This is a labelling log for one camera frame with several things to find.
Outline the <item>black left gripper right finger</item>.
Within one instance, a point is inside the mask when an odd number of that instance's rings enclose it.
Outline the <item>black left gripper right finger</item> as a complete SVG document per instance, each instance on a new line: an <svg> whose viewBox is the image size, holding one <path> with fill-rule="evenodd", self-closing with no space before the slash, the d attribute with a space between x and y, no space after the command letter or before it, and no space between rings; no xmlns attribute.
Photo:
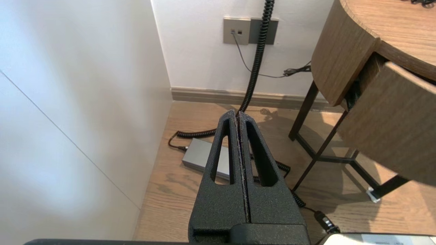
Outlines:
<svg viewBox="0 0 436 245"><path fill-rule="evenodd" d="M250 223L305 225L255 120L238 113L238 137Z"/></svg>

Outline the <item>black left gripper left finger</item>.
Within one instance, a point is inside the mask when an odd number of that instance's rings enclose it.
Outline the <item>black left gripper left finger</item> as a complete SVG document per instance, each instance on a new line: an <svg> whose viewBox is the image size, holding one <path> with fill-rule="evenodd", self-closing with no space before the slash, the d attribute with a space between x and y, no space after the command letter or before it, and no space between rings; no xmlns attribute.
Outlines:
<svg viewBox="0 0 436 245"><path fill-rule="evenodd" d="M223 139L229 141L230 183L215 183ZM238 121L234 110L224 113L206 162L205 171L188 223L190 236L227 236L232 227L248 222L246 177L239 144Z"/></svg>

